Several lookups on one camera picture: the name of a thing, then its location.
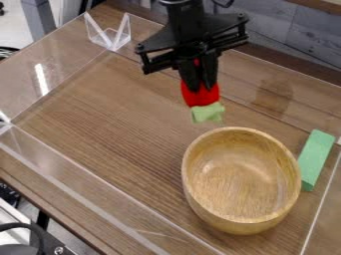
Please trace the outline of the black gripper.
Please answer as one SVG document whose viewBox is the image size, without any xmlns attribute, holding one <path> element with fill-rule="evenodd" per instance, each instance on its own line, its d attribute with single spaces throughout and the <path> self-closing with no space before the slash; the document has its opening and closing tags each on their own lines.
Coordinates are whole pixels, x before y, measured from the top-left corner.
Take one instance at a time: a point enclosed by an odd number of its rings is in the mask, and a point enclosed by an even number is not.
<svg viewBox="0 0 341 255">
<path fill-rule="evenodd" d="M 167 68 L 176 69 L 176 62 L 180 61 L 177 73 L 188 90 L 198 92 L 200 78 L 210 91 L 216 83 L 216 54 L 247 42 L 247 21 L 244 13 L 203 14 L 196 22 L 184 19 L 179 26 L 173 26 L 169 19 L 136 45 L 135 52 L 141 58 L 144 74 Z M 206 53 L 211 50 L 215 50 L 216 54 Z"/>
</svg>

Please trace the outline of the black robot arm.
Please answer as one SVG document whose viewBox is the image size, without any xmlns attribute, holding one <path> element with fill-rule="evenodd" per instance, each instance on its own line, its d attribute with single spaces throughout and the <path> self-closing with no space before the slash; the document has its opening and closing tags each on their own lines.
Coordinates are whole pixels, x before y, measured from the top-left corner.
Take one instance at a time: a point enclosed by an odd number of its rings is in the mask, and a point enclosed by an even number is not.
<svg viewBox="0 0 341 255">
<path fill-rule="evenodd" d="M 208 14 L 202 0 L 159 0 L 167 8 L 165 25 L 136 45 L 143 72 L 177 70 L 194 93 L 216 83 L 218 57 L 247 42 L 244 13 Z"/>
</svg>

